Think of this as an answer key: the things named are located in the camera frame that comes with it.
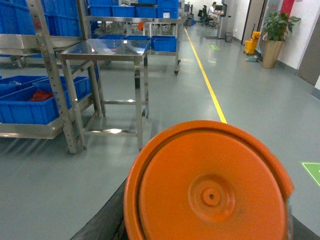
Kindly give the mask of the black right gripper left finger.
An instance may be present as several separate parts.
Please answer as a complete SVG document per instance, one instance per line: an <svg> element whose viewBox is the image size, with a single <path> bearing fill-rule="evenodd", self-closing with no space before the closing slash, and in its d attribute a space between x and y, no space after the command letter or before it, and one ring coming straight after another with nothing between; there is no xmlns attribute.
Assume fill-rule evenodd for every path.
<svg viewBox="0 0 320 240"><path fill-rule="evenodd" d="M73 240L125 240L123 181L104 206L82 227Z"/></svg>

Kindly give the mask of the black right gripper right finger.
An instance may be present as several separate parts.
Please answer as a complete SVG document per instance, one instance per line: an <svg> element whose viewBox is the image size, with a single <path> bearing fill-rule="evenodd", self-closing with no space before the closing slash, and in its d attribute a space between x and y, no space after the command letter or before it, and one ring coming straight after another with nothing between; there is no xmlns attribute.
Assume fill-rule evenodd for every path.
<svg viewBox="0 0 320 240"><path fill-rule="evenodd" d="M320 240L320 237L301 223L295 216L293 220L293 239L294 240Z"/></svg>

